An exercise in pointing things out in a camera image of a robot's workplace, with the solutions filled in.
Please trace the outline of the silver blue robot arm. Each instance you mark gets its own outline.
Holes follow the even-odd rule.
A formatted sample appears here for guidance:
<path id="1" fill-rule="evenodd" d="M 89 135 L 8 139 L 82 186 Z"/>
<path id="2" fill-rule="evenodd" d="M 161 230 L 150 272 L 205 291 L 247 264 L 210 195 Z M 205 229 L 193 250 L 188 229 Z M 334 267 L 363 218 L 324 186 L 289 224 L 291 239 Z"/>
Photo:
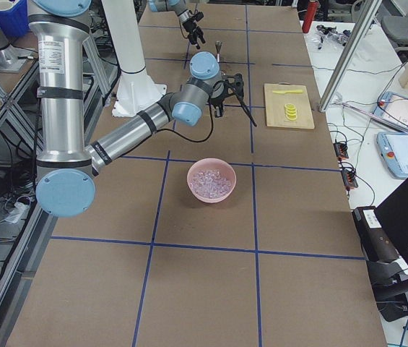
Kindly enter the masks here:
<path id="1" fill-rule="evenodd" d="M 174 12 L 178 18 L 181 33 L 191 45 L 200 49 L 200 43 L 206 43 L 204 33 L 198 22 L 204 18 L 199 10 L 192 12 L 184 0 L 149 0 L 149 9 L 152 12 Z"/>
<path id="2" fill-rule="evenodd" d="M 30 29 L 38 38 L 43 150 L 37 156 L 36 198 L 56 217 L 83 213 L 94 200 L 93 177 L 172 120 L 195 125 L 212 100 L 225 99 L 215 56 L 199 51 L 183 89 L 169 93 L 147 74 L 134 5 L 104 1 L 118 59 L 117 106 L 131 120 L 91 144 L 84 141 L 82 55 L 90 38 L 88 1 L 29 1 Z"/>

